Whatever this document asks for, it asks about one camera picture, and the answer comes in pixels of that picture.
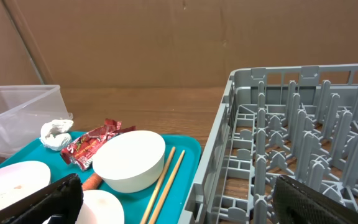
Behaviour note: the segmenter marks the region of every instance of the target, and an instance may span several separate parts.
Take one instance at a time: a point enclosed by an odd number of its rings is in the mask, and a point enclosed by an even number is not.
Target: white plate
[[[165,141],[151,131],[112,138],[96,153],[93,170],[114,190],[131,193],[150,186],[161,174]]]
[[[103,190],[84,191],[84,203],[76,224],[123,224],[124,209],[118,199]]]
[[[35,193],[49,183],[50,170],[43,162],[26,161],[0,168],[0,195],[7,194],[4,199],[0,196],[0,209]]]

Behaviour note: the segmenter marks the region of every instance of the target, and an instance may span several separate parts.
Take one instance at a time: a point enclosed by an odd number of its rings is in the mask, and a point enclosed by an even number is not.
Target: plastic dish rack
[[[349,78],[321,82],[329,72]],[[281,85],[267,84],[272,73]],[[298,83],[284,83],[289,73],[299,73]],[[179,223],[278,223],[271,202],[279,174],[272,170],[358,212],[355,74],[358,64],[231,72]],[[247,199],[224,195],[227,178],[248,180]]]

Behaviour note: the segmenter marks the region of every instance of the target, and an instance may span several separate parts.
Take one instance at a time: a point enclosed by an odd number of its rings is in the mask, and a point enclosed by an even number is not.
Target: snack wrapper
[[[120,128],[120,121],[106,119],[104,126],[85,133],[74,140],[60,151],[60,156],[66,164],[74,163],[77,164],[82,171],[87,170],[93,161],[93,156],[104,143],[114,136],[135,130],[135,126],[126,129]]]

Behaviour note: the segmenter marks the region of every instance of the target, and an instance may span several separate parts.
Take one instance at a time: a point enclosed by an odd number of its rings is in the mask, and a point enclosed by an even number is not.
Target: wooden chopstick
[[[171,189],[173,180],[174,180],[175,176],[177,175],[178,169],[180,167],[180,163],[181,163],[184,155],[185,155],[185,151],[183,150],[180,154],[180,157],[179,157],[176,165],[175,165],[175,168],[173,168],[173,171],[171,173],[171,176],[168,179],[167,184],[165,185],[165,188],[161,194],[160,200],[158,200],[157,206],[155,206],[155,209],[152,214],[152,217],[150,218],[149,224],[154,224],[155,221],[157,221],[157,217],[161,212],[162,205],[164,204],[164,201],[167,198],[168,192]]]
[[[171,164],[173,155],[175,154],[175,146],[172,147],[171,153],[168,156],[167,163],[165,163],[164,168],[162,169],[162,173],[160,177],[158,178],[157,185],[155,186],[155,189],[153,191],[152,197],[150,198],[149,204],[147,205],[146,211],[144,212],[142,221],[140,221],[141,224],[146,224],[147,219],[149,218],[150,212],[152,211],[155,199],[157,198],[158,192],[160,191],[162,182],[164,181],[165,175],[167,174],[169,165]]]

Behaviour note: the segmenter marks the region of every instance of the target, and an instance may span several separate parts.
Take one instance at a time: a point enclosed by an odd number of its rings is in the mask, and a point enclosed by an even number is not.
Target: plastic container
[[[358,212],[358,64],[231,72],[178,223],[277,223],[277,169]],[[246,193],[226,195],[227,178]]]
[[[58,85],[0,86],[0,157],[35,138],[44,123],[70,119]]]

